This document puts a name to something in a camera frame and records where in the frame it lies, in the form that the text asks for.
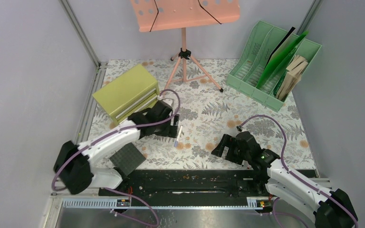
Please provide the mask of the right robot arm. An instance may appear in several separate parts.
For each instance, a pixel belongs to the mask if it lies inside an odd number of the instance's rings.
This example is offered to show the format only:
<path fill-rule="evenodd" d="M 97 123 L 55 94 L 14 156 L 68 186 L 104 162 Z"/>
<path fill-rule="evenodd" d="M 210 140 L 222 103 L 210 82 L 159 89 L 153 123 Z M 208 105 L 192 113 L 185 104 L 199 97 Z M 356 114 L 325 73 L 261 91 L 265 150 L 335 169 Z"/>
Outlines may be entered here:
<path fill-rule="evenodd" d="M 255 171 L 254 191 L 261 196 L 268 193 L 286 201 L 306 215 L 317 228 L 352 228 L 357 215 L 346 192 L 330 190 L 297 170 L 285 168 L 279 155 L 262 149 L 248 131 L 233 137 L 224 134 L 211 152 L 242 164 L 246 161 Z"/>

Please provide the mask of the green transparent folder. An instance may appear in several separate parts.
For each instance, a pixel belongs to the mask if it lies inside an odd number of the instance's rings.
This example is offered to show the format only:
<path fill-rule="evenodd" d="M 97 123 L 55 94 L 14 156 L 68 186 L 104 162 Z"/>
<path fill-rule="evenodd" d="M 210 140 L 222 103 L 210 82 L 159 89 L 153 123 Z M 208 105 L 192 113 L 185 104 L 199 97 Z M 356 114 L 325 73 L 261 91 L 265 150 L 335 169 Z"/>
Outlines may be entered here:
<path fill-rule="evenodd" d="M 290 43 L 283 51 L 281 51 L 275 58 L 271 59 L 268 65 L 265 67 L 257 85 L 257 89 L 261 89 L 261 87 L 266 83 L 266 81 L 270 78 L 271 74 L 275 71 L 275 69 L 279 66 L 279 64 L 289 55 L 294 54 L 295 49 L 298 47 L 299 43 L 306 37 L 309 33 L 308 30 L 304 31 L 300 36 L 298 36 L 292 43 Z"/>

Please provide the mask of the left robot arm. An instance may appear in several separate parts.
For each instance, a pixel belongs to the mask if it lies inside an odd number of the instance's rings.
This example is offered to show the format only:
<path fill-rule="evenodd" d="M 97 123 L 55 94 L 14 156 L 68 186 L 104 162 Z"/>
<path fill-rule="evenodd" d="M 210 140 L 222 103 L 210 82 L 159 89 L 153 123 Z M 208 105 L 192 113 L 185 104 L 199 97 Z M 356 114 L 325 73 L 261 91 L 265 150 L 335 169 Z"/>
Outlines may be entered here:
<path fill-rule="evenodd" d="M 63 189 L 76 195 L 87 188 L 110 188 L 116 195 L 128 191 L 128 183 L 113 169 L 97 168 L 96 163 L 129 143 L 149 135 L 176 138 L 180 115 L 164 101 L 135 112 L 109 132 L 75 144 L 65 142 L 53 167 L 54 180 L 60 179 Z"/>

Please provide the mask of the purple puzzle book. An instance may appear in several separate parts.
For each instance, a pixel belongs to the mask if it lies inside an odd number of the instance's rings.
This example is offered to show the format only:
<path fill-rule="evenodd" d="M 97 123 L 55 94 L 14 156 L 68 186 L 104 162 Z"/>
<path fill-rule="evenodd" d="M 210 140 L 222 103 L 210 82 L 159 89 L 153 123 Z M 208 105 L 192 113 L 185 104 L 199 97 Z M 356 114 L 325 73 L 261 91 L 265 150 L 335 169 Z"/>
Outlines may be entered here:
<path fill-rule="evenodd" d="M 308 61 L 300 56 L 295 55 L 292 62 L 286 67 L 287 74 L 285 80 L 275 96 L 276 99 L 284 101 L 294 86 L 301 80 L 303 72 L 308 66 Z"/>

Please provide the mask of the blue white marker pen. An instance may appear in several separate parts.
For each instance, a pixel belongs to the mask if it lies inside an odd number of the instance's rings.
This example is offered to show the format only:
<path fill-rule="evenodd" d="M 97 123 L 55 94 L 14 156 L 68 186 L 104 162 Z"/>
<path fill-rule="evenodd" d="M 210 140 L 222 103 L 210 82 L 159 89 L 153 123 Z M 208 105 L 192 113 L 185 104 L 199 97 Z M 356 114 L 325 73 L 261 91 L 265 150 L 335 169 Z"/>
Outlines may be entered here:
<path fill-rule="evenodd" d="M 174 147 L 177 147 L 179 144 L 179 141 L 181 139 L 181 135 L 182 135 L 182 131 L 183 131 L 183 126 L 180 126 L 178 134 L 176 136 L 175 142 L 174 142 Z"/>

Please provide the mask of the yellow-green drawer cabinet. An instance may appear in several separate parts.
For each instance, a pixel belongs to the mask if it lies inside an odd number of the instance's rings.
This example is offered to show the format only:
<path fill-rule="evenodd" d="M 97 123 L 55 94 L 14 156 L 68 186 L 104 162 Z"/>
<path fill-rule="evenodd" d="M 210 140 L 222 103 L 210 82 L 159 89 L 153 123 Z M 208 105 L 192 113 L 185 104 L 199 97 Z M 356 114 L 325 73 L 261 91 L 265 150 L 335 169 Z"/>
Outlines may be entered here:
<path fill-rule="evenodd" d="M 153 107 L 159 94 L 158 81 L 138 64 L 93 93 L 93 98 L 118 126 L 131 114 Z"/>

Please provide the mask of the green puzzle book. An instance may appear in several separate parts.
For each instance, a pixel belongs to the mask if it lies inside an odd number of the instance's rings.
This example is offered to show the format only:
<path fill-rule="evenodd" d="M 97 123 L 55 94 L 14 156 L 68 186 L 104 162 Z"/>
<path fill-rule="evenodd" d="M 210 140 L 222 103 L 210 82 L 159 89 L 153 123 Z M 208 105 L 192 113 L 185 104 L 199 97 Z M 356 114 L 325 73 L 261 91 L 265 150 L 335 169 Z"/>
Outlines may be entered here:
<path fill-rule="evenodd" d="M 273 90 L 273 96 L 275 97 L 278 94 L 278 91 L 280 90 L 283 81 L 285 80 L 285 76 L 287 74 L 287 71 L 285 73 L 282 74 L 282 76 L 280 77 L 278 83 L 276 84 L 274 90 Z"/>

